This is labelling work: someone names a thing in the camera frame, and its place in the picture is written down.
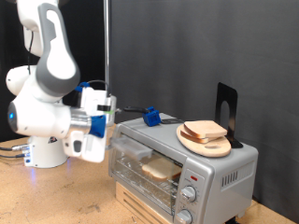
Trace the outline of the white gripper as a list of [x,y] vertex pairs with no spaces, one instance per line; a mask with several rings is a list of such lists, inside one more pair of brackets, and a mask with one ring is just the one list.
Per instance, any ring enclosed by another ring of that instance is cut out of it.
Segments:
[[71,109],[70,127],[63,139],[64,153],[84,161],[102,162],[107,145],[107,116],[100,109],[107,106],[107,92],[94,90],[92,87],[82,89],[79,108]]

